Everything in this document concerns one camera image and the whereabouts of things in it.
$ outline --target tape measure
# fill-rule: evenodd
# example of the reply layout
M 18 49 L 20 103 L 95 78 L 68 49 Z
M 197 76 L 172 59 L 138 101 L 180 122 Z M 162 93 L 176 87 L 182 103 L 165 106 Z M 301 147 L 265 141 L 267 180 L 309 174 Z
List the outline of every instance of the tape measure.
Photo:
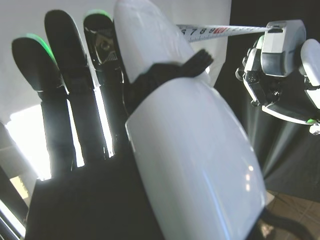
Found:
M 189 43 L 242 34 L 263 33 L 269 27 L 257 26 L 224 26 L 224 25 L 177 25 Z

